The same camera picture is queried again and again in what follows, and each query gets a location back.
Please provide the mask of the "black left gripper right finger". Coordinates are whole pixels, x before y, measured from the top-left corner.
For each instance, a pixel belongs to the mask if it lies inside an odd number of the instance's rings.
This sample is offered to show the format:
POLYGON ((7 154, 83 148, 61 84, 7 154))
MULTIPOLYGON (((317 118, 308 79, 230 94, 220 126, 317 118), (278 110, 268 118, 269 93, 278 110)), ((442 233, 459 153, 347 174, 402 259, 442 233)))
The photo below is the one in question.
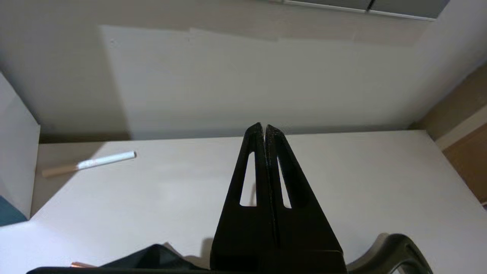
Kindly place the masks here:
POLYGON ((271 125, 266 127, 266 160, 278 248, 341 251, 285 134, 271 125))

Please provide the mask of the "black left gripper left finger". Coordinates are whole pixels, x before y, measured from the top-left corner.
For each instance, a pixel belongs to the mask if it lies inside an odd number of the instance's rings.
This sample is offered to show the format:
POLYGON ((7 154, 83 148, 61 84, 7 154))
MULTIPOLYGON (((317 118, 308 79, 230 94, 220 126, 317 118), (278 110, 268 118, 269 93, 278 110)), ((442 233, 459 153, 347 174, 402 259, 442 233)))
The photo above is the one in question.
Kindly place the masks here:
POLYGON ((263 255, 274 248, 273 217, 261 123, 243 136, 210 252, 210 268, 219 272, 259 272, 263 255), (242 206, 240 198, 249 155, 254 154, 257 205, 242 206))

